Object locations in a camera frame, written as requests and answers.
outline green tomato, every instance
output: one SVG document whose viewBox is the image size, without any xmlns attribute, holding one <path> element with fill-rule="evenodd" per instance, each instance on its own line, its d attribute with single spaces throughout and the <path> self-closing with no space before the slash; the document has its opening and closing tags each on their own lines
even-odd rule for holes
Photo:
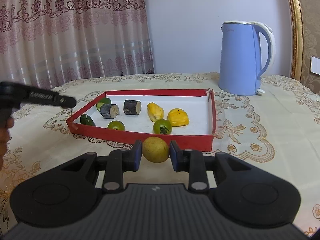
<svg viewBox="0 0 320 240">
<path fill-rule="evenodd" d="M 170 134 L 172 131 L 172 125 L 168 120 L 160 119 L 154 123 L 153 131 L 156 134 Z"/>
<path fill-rule="evenodd" d="M 80 116 L 80 123 L 85 124 L 85 125 L 91 125 L 91 126 L 96 126 L 94 121 L 91 119 L 90 116 L 87 114 L 81 114 Z"/>
<path fill-rule="evenodd" d="M 124 124 L 120 121 L 117 121 L 117 120 L 110 122 L 108 124 L 108 129 L 125 131 Z"/>
<path fill-rule="evenodd" d="M 96 107 L 97 107 L 97 110 L 98 110 L 98 111 L 100 111 L 100 107 L 101 107 L 103 104 L 111 104 L 111 99 L 110 99 L 110 98 L 103 98 L 103 99 L 101 99 L 101 100 L 96 104 Z"/>
</svg>

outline red box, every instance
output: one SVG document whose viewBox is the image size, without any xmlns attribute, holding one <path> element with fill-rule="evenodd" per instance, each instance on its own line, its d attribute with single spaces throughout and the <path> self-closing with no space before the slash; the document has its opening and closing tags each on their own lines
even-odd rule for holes
<svg viewBox="0 0 320 240">
<path fill-rule="evenodd" d="M 101 98 L 107 96 L 180 96 L 180 97 L 206 97 L 209 105 L 209 117 L 212 114 L 212 133 L 206 135 L 161 135 L 153 133 L 141 133 L 132 131 L 111 130 L 103 127 L 95 127 L 75 123 L 74 121 L 92 106 L 95 106 Z M 144 141 L 151 136 L 157 136 L 169 144 L 175 140 L 181 149 L 196 149 L 203 152 L 212 150 L 212 141 L 216 130 L 216 111 L 214 104 L 213 90 L 204 89 L 163 89 L 163 90 L 117 90 L 106 91 L 97 98 L 93 99 L 87 105 L 75 112 L 67 119 L 70 131 L 74 134 L 80 134 L 87 137 L 93 137 L 103 140 L 115 141 L 120 143 L 134 144 L 136 140 Z"/>
</svg>

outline kettle handle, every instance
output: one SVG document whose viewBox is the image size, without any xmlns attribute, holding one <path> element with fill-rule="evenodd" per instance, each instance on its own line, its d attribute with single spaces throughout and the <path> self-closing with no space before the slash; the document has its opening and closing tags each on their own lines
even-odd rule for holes
<svg viewBox="0 0 320 240">
<path fill-rule="evenodd" d="M 266 62 L 266 65 L 264 66 L 264 68 L 257 75 L 257 79 L 260 80 L 261 75 L 267 70 L 267 68 L 270 65 L 273 65 L 273 63 L 275 62 L 276 40 L 273 35 L 273 31 L 269 26 L 267 26 L 261 22 L 252 22 L 252 24 L 258 32 L 262 33 L 265 36 L 265 38 L 267 39 L 267 42 L 268 42 L 268 59 L 267 59 L 267 62 Z"/>
</svg>

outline gold frame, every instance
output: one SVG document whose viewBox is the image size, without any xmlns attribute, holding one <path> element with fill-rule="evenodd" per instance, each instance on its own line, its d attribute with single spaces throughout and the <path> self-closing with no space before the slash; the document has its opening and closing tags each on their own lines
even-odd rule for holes
<svg viewBox="0 0 320 240">
<path fill-rule="evenodd" d="M 300 0 L 289 0 L 292 18 L 291 78 L 301 81 L 303 67 L 303 20 Z"/>
</svg>

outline box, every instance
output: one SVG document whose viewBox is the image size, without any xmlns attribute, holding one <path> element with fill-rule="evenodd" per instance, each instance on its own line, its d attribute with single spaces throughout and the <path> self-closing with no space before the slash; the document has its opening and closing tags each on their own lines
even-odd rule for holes
<svg viewBox="0 0 320 240">
<path fill-rule="evenodd" d="M 120 114 L 115 119 L 103 119 L 96 104 L 103 97 L 109 97 L 113 104 L 119 106 Z M 139 115 L 125 115 L 123 104 L 126 99 L 140 100 Z M 173 108 L 187 112 L 190 123 L 186 126 L 173 127 L 170 135 L 153 133 L 153 124 L 147 114 L 147 104 L 154 102 L 164 109 L 164 118 Z M 81 114 L 88 114 L 96 126 L 80 124 Z M 111 121 L 119 120 L 126 130 L 107 129 Z M 136 140 L 144 141 L 157 136 L 169 144 L 175 140 L 181 149 L 196 149 L 210 152 L 216 130 L 216 111 L 213 90 L 204 89 L 160 89 L 160 90 L 118 90 L 106 91 L 75 112 L 67 119 L 72 133 L 108 141 L 134 144 Z"/>
</svg>

